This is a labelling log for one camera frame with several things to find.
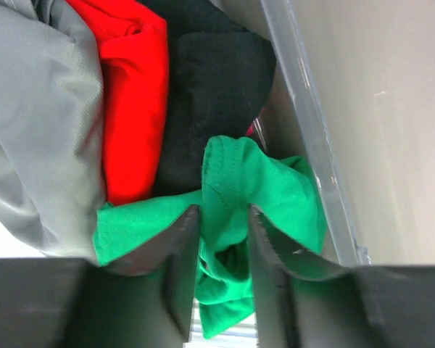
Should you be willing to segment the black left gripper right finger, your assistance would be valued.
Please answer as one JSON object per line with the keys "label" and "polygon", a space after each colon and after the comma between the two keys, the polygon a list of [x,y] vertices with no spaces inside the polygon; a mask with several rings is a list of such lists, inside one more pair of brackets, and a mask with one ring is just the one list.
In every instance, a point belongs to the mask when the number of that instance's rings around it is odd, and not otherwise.
{"label": "black left gripper right finger", "polygon": [[249,264],[260,347],[383,347],[349,268],[303,247],[248,209]]}

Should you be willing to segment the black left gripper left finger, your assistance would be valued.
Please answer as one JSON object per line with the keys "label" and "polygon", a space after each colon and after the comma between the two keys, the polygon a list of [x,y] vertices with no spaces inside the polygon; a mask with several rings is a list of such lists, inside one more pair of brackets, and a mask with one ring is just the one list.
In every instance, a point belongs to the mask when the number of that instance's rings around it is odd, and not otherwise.
{"label": "black left gripper left finger", "polygon": [[182,347],[189,340],[198,205],[105,267],[84,270],[65,347]]}

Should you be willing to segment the green t shirt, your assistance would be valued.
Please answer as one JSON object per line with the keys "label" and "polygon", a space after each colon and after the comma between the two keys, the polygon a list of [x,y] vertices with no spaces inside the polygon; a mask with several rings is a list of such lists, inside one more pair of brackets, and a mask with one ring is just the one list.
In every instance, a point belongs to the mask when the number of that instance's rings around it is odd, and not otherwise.
{"label": "green t shirt", "polygon": [[247,249],[247,208],[321,252],[326,218],[310,166],[301,157],[273,159],[249,138],[212,137],[205,148],[202,186],[185,194],[114,206],[97,213],[94,234],[101,265],[168,228],[189,206],[201,207],[195,297],[202,333],[210,339],[254,312]]}

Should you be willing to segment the grey t shirt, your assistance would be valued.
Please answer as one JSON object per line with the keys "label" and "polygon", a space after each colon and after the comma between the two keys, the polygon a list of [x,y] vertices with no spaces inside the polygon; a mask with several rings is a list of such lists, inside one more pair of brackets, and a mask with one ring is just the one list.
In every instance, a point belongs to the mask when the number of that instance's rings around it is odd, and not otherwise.
{"label": "grey t shirt", "polygon": [[96,40],[66,1],[0,1],[0,222],[52,257],[96,261],[105,201]]}

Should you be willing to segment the pink t shirt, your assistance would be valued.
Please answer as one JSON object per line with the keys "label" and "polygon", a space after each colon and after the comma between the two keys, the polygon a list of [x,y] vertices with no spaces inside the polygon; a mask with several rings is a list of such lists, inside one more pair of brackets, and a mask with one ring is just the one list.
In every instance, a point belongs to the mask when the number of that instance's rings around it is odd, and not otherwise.
{"label": "pink t shirt", "polygon": [[265,114],[265,108],[263,107],[260,110],[258,116],[252,121],[249,129],[246,132],[247,137],[258,138],[259,140],[263,140],[265,137],[265,128],[263,125],[263,116]]}

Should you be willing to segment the clear plastic bin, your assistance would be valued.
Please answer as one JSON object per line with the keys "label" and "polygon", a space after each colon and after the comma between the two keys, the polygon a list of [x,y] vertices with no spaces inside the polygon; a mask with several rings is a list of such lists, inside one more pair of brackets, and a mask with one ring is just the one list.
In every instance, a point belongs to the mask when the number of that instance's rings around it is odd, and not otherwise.
{"label": "clear plastic bin", "polygon": [[273,87],[260,114],[265,148],[274,157],[293,154],[310,163],[328,224],[323,255],[342,265],[370,264],[357,241],[341,187],[330,134],[292,1],[215,1],[233,21],[270,40],[277,57]]}

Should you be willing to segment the red t shirt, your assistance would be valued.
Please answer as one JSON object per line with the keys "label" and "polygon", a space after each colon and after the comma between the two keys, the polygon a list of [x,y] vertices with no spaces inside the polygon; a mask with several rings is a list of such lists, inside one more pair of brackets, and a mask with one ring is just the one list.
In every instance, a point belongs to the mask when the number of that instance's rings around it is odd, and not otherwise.
{"label": "red t shirt", "polygon": [[107,200],[152,194],[167,113],[167,23],[137,1],[71,1],[95,35],[104,78]]}

